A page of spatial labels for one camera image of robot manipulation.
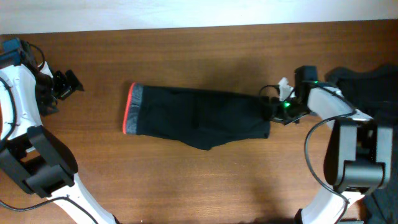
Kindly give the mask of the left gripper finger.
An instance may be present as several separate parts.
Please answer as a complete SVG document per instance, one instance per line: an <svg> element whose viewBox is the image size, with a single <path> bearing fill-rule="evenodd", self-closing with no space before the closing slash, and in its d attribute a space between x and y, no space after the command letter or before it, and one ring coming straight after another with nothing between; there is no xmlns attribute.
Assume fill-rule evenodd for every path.
<svg viewBox="0 0 398 224"><path fill-rule="evenodd" d="M56 71L53 75L53 93L59 100L65 100L72 93L72 88L67 80L66 75L61 71Z"/></svg>
<svg viewBox="0 0 398 224"><path fill-rule="evenodd" d="M79 81L79 79L72 70L67 70L65 72L65 77L66 77L66 87L68 91L71 92L74 92L76 90L84 91L83 84Z"/></svg>

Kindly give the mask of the black leggings red waistband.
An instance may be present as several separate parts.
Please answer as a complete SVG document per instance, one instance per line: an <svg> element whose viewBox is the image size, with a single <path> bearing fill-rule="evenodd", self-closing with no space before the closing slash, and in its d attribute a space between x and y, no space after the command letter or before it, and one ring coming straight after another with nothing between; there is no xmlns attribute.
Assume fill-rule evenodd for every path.
<svg viewBox="0 0 398 224"><path fill-rule="evenodd" d="M245 139L267 139L271 124L252 95L133 83L122 131L180 141L209 151Z"/></svg>

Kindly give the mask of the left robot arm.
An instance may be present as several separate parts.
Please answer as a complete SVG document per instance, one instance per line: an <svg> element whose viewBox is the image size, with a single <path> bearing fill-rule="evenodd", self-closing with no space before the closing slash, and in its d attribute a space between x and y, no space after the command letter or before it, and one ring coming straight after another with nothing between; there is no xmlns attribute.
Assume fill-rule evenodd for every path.
<svg viewBox="0 0 398 224"><path fill-rule="evenodd" d="M75 223L118 223L89 193L71 150L45 129L40 111L48 106L55 77L46 63L1 69L1 170L25 193L55 203Z"/></svg>

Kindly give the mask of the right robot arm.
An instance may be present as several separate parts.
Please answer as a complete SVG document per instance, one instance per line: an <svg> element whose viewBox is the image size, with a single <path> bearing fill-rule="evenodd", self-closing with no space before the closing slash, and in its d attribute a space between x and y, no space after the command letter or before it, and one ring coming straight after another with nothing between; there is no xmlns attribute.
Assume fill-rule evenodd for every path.
<svg viewBox="0 0 398 224"><path fill-rule="evenodd" d="M272 108L272 121L297 123L310 113L321 118L307 133L303 146L307 167L321 188L298 210L294 223L340 223L350 206L389 182L393 127L362 112L331 83L303 80L290 86L281 80L273 88L277 97L259 97ZM323 162L325 178L321 179L313 169L309 144L323 125L331 129L331 135Z"/></svg>

